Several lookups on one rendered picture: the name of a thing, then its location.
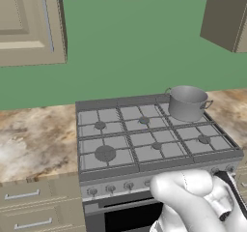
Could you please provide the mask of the beige wall cupboard door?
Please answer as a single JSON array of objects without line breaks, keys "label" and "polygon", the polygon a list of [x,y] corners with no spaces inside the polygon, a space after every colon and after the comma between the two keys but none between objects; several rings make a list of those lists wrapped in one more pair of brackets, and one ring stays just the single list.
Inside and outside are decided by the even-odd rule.
[{"label": "beige wall cupboard door", "polygon": [[62,0],[46,0],[50,52],[41,0],[0,0],[0,67],[64,64],[68,39]]}]

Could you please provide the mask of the grey gas stove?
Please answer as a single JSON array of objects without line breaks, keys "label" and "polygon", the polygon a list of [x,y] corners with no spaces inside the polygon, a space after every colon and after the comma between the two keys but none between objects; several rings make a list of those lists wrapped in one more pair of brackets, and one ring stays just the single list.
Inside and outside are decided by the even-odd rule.
[{"label": "grey gas stove", "polygon": [[[144,181],[167,171],[234,170],[243,151],[208,115],[185,123],[171,117],[165,94],[78,101],[78,176],[84,206],[153,198]],[[126,182],[133,190],[124,188]],[[107,185],[116,190],[109,193]],[[96,188],[96,196],[88,193]]]}]

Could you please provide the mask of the beige wall cupboard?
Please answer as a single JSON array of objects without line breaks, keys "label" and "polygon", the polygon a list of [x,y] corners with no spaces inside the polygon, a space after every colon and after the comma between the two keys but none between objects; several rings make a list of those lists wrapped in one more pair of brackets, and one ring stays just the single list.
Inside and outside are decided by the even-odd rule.
[{"label": "beige wall cupboard", "polygon": [[247,0],[207,0],[201,37],[230,52],[247,53]]}]

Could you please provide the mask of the grey metal pot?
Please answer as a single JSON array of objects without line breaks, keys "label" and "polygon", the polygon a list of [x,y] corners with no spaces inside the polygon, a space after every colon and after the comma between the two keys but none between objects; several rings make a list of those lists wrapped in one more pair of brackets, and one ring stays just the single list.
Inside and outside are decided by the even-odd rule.
[{"label": "grey metal pot", "polygon": [[207,93],[194,86],[180,85],[167,88],[165,94],[169,96],[168,111],[170,115],[182,122],[197,122],[210,108],[213,100],[208,99]]}]

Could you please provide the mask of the black oven door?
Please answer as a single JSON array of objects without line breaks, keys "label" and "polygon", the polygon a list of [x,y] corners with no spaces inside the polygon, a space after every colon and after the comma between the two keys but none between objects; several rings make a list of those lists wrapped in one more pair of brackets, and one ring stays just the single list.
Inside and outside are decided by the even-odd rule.
[{"label": "black oven door", "polygon": [[[127,202],[117,202],[115,204],[99,204],[100,208],[110,205],[120,205]],[[149,232],[152,224],[159,218],[163,204],[160,202],[121,209],[118,211],[92,214],[85,214],[87,232]]]}]

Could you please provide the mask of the beige drawer front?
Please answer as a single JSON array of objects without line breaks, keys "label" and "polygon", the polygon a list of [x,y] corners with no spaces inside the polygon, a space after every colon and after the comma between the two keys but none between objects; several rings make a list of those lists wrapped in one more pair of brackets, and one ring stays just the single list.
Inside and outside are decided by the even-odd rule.
[{"label": "beige drawer front", "polygon": [[238,168],[236,171],[236,185],[241,194],[247,195],[247,167]]},{"label": "beige drawer front", "polygon": [[[32,228],[14,230],[14,225],[29,224],[53,218],[51,224]],[[69,213],[68,208],[52,206],[41,209],[27,209],[6,212],[0,215],[0,232],[55,232],[60,229],[72,228],[78,224],[79,218]]]},{"label": "beige drawer front", "polygon": [[[5,195],[15,195],[34,192],[40,189],[40,195],[5,200]],[[67,198],[77,198],[80,196],[78,178],[70,176],[61,179],[25,183],[0,188],[0,209],[20,207],[31,204],[41,204],[48,201],[64,200]]]}]

